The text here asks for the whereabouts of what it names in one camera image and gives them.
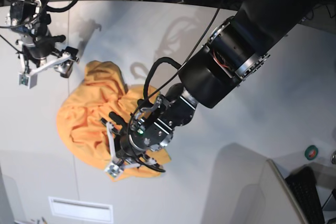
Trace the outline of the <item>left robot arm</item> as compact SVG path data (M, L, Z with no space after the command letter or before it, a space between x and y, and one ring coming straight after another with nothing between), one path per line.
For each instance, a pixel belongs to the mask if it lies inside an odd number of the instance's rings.
M210 35L183 64L158 59L145 80L143 97L115 138L120 159L139 161L161 150L177 126L188 124L198 104L213 108L268 58L281 40L320 0L244 0L238 12Z

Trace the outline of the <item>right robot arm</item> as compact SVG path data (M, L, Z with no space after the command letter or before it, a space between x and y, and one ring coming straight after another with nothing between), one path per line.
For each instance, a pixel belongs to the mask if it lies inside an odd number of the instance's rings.
M49 0L10 0L9 30L19 34L19 55L27 72L30 62L38 68L49 55L60 57L60 51L55 44L66 40L65 35L53 36L50 33L48 2Z

